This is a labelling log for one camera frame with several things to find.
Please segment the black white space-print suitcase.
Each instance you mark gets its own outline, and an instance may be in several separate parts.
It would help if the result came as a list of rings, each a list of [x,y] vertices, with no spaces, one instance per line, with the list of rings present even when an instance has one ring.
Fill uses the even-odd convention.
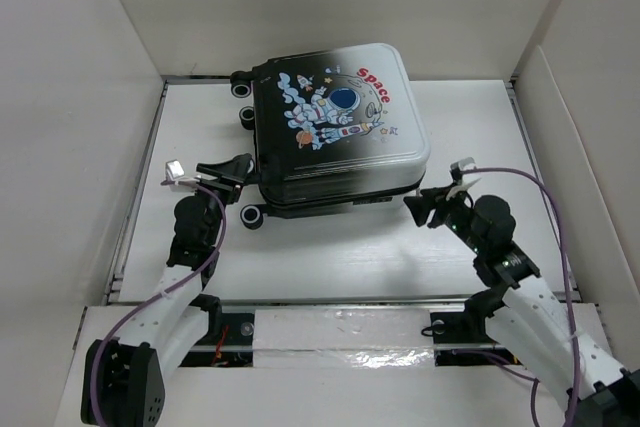
[[[277,57],[230,76],[239,117],[252,131],[266,217],[327,215],[385,204],[420,187],[431,153],[399,51],[385,43]]]

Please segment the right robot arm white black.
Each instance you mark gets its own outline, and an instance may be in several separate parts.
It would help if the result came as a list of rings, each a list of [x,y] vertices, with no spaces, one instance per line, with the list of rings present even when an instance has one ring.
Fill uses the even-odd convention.
[[[536,264],[515,243],[509,204],[452,186],[404,199],[415,224],[445,226],[475,255],[485,290],[465,302],[462,328],[514,354],[564,409],[572,426],[636,426],[639,374],[624,367],[580,329]]]

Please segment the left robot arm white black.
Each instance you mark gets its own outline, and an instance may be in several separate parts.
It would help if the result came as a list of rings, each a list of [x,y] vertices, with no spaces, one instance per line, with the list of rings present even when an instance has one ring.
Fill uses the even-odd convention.
[[[226,209],[251,181],[254,160],[237,155],[200,164],[186,176],[177,161],[164,185],[185,192],[174,207],[166,266],[151,297],[121,318],[87,351],[80,417],[88,426],[155,426],[165,383],[197,343],[222,334],[220,300],[205,292],[227,229]]]

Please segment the aluminium front rail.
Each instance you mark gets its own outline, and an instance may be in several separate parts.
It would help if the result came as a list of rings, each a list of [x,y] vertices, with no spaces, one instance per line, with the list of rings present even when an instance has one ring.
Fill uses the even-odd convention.
[[[446,295],[430,297],[343,297],[343,298],[299,298],[299,299],[224,299],[220,294],[205,294],[219,297],[223,306],[227,307],[286,307],[286,306],[401,306],[401,305],[458,305],[463,304],[470,295]],[[570,293],[572,301],[582,303],[582,296],[578,290]],[[135,306],[141,301],[121,301],[115,294],[104,295],[97,306]]]

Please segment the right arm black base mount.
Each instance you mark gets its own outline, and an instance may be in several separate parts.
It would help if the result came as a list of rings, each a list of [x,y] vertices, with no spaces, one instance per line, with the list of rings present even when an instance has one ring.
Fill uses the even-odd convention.
[[[421,330],[435,347],[438,367],[516,366],[517,357],[486,335],[464,312],[432,312]]]

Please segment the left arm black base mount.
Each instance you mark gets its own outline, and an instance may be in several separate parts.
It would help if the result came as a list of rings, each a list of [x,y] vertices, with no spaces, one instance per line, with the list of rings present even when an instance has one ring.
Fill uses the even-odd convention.
[[[180,366],[185,368],[243,368],[253,365],[255,315],[223,312],[212,334],[198,341]]]

